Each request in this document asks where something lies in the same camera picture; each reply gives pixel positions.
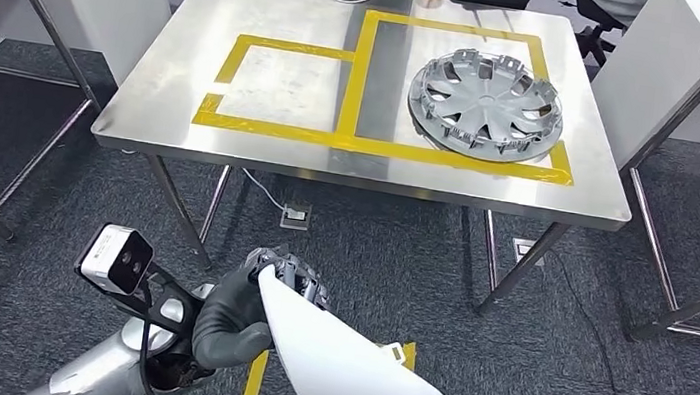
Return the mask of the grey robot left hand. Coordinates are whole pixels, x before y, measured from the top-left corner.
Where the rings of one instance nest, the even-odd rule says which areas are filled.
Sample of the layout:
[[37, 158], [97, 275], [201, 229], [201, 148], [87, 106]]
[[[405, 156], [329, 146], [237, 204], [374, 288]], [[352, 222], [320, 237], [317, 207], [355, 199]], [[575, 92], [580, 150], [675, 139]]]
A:
[[229, 271], [205, 299], [192, 331], [192, 353], [208, 370], [251, 363], [274, 347], [258, 278], [269, 272], [321, 309], [328, 296], [321, 276], [285, 246], [259, 247]]

